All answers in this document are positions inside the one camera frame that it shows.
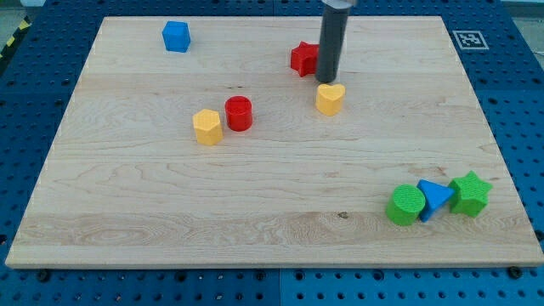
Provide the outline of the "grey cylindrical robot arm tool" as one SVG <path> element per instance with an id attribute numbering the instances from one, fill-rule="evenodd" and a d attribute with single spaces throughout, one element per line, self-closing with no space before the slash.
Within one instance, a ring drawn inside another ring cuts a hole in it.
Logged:
<path id="1" fill-rule="evenodd" d="M 323 0 L 323 3 L 315 79 L 330 83 L 337 77 L 349 13 L 357 0 Z"/>

